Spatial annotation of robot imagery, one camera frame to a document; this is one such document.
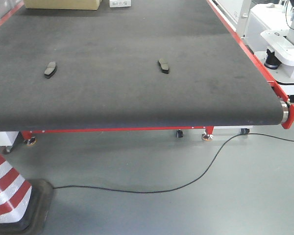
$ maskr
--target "gray floor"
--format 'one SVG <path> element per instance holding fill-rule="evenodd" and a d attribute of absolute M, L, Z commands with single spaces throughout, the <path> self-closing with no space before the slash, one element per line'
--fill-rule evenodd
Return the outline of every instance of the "gray floor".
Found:
<path fill-rule="evenodd" d="M 294 139 L 294 126 L 255 127 Z M 54 186 L 169 189 L 200 175 L 238 129 L 37 135 L 6 159 L 26 178 Z M 198 182 L 175 192 L 137 195 L 91 189 L 55 192 L 43 235 L 293 235 L 294 143 L 260 136 L 231 141 Z"/>

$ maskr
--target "conveyor belt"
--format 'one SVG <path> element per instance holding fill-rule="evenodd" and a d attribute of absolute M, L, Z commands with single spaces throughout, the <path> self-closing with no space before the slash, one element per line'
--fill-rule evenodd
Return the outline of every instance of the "conveyor belt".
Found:
<path fill-rule="evenodd" d="M 170 74 L 157 64 L 165 58 Z M 58 70 L 44 78 L 49 62 Z M 0 27 L 0 131 L 279 124 L 279 99 L 204 0 L 22 7 Z"/>

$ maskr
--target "black power cord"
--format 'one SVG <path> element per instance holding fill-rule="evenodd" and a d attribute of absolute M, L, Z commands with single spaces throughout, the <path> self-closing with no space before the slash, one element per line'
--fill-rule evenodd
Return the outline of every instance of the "black power cord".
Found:
<path fill-rule="evenodd" d="M 285 4 L 286 4 L 286 9 L 285 9 L 285 20 L 286 20 L 286 24 L 288 25 L 288 27 L 289 27 L 290 29 L 294 30 L 294 28 L 292 28 L 292 27 L 289 25 L 289 23 L 288 23 L 287 13 L 288 13 L 289 2 L 286 1 Z"/>
<path fill-rule="evenodd" d="M 285 139 L 285 138 L 281 138 L 281 137 L 276 137 L 276 136 L 271 136 L 271 135 L 267 135 L 267 134 L 259 134 L 259 133 L 249 133 L 249 134 L 239 134 L 239 135 L 235 135 L 232 136 L 231 138 L 229 138 L 227 141 L 225 141 L 221 147 L 219 148 L 219 150 L 217 151 L 217 153 L 215 154 L 215 156 L 213 157 L 212 161 L 210 162 L 209 166 L 207 167 L 207 169 L 196 179 L 194 179 L 193 181 L 179 186 L 177 188 L 172 188 L 172 189 L 167 189 L 167 190 L 161 190 L 161 191 L 131 191 L 131 190 L 122 190 L 122 189 L 113 189 L 113 188 L 103 188 L 103 187 L 95 187 L 95 186 L 83 186 L 83 185 L 66 185 L 66 186 L 60 186 L 60 187 L 54 187 L 53 189 L 62 189 L 62 188 L 91 188 L 91 189 L 100 189 L 100 190 L 105 190 L 105 191 L 112 191 L 112 192 L 126 192 L 126 193 L 139 193 L 139 194 L 153 194 L 153 193 L 163 193 L 163 192 L 172 192 L 172 191 L 176 191 L 179 190 L 181 188 L 185 188 L 188 185 L 191 185 L 193 183 L 195 183 L 196 181 L 198 181 L 199 179 L 201 179 L 210 169 L 210 167 L 212 166 L 212 164 L 215 162 L 217 156 L 219 155 L 219 153 L 221 152 L 221 150 L 223 149 L 223 147 L 229 143 L 232 139 L 238 137 L 238 136 L 246 136 L 246 135 L 258 135 L 258 136 L 265 136 L 265 137 L 270 137 L 270 138 L 274 138 L 274 139 L 278 139 L 278 140 L 282 140 L 282 141 L 289 141 L 289 142 L 294 142 L 294 140 L 289 140 L 289 139 Z"/>

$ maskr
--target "traffic cone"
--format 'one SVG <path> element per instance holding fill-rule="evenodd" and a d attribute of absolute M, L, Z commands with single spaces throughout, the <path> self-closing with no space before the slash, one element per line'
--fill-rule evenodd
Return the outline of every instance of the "traffic cone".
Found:
<path fill-rule="evenodd" d="M 25 180 L 0 154 L 0 235 L 41 232 L 52 191 L 44 180 Z"/>

